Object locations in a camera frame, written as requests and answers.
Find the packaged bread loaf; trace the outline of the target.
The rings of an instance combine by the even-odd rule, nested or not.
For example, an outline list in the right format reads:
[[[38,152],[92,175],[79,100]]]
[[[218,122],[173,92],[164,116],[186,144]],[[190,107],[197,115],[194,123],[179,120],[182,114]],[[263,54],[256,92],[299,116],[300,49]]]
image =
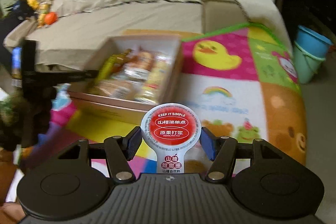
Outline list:
[[[144,81],[154,64],[154,53],[139,51],[113,78],[117,80]]]

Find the rice cracker roll packet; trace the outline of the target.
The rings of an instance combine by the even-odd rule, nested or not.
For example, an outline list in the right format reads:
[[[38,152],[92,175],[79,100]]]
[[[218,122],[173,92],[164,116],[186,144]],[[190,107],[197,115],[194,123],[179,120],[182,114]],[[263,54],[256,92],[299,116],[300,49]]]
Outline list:
[[[135,95],[134,100],[148,104],[159,104],[159,98],[169,74],[171,72],[171,58],[168,55],[159,53],[147,80]]]

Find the yellow cheese snack packet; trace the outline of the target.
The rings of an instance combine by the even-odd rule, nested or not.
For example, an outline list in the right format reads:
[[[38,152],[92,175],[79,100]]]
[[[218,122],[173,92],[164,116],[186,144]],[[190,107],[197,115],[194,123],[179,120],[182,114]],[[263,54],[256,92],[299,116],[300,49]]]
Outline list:
[[[124,64],[127,54],[119,53],[111,55],[102,65],[96,77],[95,84],[102,80],[108,79],[112,73]]]

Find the orange toy ball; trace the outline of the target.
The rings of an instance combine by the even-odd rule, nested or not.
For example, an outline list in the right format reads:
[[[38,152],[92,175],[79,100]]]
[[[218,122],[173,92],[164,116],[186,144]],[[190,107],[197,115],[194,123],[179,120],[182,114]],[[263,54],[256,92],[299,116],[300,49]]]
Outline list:
[[[58,20],[58,15],[56,14],[56,12],[49,12],[44,17],[44,24],[50,26],[54,24],[57,20]]]

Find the round red hawthorn snack packet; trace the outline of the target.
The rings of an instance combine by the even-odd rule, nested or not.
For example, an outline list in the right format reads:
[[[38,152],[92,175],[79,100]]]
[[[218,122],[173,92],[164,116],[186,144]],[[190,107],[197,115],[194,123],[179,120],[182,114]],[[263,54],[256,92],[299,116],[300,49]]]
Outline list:
[[[185,154],[198,142],[201,128],[193,110],[178,103],[155,106],[144,115],[142,138],[157,156],[157,173],[185,172]]]

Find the blue plastic bucket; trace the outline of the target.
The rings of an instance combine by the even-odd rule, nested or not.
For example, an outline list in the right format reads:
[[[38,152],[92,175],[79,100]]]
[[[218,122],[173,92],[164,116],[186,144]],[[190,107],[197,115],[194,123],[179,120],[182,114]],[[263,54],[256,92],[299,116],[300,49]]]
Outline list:
[[[319,58],[326,57],[329,48],[333,45],[327,37],[304,26],[298,26],[295,42],[303,50]]]

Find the beige covered sofa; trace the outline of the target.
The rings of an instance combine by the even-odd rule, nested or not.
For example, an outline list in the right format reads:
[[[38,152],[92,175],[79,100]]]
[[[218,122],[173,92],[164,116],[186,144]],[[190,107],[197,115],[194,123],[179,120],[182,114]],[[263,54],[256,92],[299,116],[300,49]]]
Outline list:
[[[102,41],[124,30],[170,30],[205,34],[242,23],[269,28],[287,50],[291,42],[272,0],[45,0],[58,21],[38,28],[28,19],[3,43],[12,50],[22,37],[39,42],[38,63],[77,69]]]

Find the green plastic bucket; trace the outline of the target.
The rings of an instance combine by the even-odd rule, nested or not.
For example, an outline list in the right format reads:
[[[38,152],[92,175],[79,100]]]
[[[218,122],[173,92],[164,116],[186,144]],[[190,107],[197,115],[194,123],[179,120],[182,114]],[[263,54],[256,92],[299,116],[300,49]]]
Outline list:
[[[321,64],[326,60],[325,57],[316,57],[307,52],[297,42],[294,42],[293,58],[298,80],[301,84],[308,84],[318,73]]]

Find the pink cardboard box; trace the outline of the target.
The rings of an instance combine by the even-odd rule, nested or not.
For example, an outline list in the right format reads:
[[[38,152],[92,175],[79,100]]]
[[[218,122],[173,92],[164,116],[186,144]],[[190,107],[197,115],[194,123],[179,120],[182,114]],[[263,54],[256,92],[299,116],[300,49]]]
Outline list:
[[[178,35],[109,37],[84,65],[98,75],[72,84],[68,94],[82,111],[140,124],[147,111],[173,99],[182,64]]]

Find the wooden side table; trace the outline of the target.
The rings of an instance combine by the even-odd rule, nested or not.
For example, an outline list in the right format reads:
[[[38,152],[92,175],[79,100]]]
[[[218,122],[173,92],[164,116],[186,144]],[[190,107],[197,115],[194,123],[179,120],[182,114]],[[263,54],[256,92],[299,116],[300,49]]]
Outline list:
[[[127,29],[122,32],[123,35],[179,35],[181,39],[189,39],[202,34],[184,31],[170,31],[170,30],[143,30],[143,29]]]

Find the colourful cartoon play mat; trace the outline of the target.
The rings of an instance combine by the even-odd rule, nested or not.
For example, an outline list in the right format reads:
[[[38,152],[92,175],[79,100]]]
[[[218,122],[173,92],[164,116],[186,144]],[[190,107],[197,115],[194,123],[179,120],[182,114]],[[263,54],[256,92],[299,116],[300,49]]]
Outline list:
[[[306,162],[306,112],[290,54],[263,26],[225,28],[182,42],[183,61],[170,80],[168,102],[183,104],[216,136],[240,143],[263,138]],[[150,104],[60,92],[51,128],[23,155],[34,168],[72,142],[100,142],[139,125]]]

